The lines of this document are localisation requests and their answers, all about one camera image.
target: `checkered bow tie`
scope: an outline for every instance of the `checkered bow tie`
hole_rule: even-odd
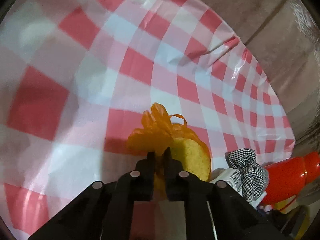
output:
[[[243,196],[248,201],[256,200],[267,188],[269,174],[256,161],[256,152],[252,149],[239,149],[228,154],[230,168],[239,169]]]

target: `yellow object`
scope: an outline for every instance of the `yellow object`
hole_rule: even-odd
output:
[[[184,124],[171,123],[176,116]],[[144,111],[141,118],[143,129],[136,128],[127,140],[127,147],[137,152],[156,153],[156,174],[154,187],[164,192],[161,156],[170,147],[172,158],[182,162],[182,166],[201,180],[208,180],[211,171],[210,152],[197,134],[187,127],[186,119],[180,114],[169,115],[163,105],[154,103],[151,112]]]
[[[211,160],[202,147],[193,140],[175,138],[170,147],[171,156],[182,163],[186,171],[207,181],[211,172]]]

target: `red plastic bottle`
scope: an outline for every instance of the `red plastic bottle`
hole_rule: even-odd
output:
[[[269,185],[262,204],[271,205],[297,195],[306,184],[320,176],[320,158],[318,152],[312,152],[264,168],[269,172]]]

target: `orange loop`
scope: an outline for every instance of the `orange loop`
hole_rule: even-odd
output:
[[[186,120],[181,114],[172,114],[172,115],[169,115],[170,118],[173,117],[173,116],[183,119],[183,120],[184,120],[183,125],[187,126],[187,120]]]

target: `plastic tablecloth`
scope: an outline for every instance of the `plastic tablecloth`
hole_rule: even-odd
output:
[[[0,59],[0,215],[18,239],[93,181],[134,169],[144,156],[125,141],[153,102],[187,119],[212,170],[238,148],[255,149],[260,164],[291,155],[265,73],[199,0],[17,0]],[[158,205],[135,205],[132,239],[170,238]]]

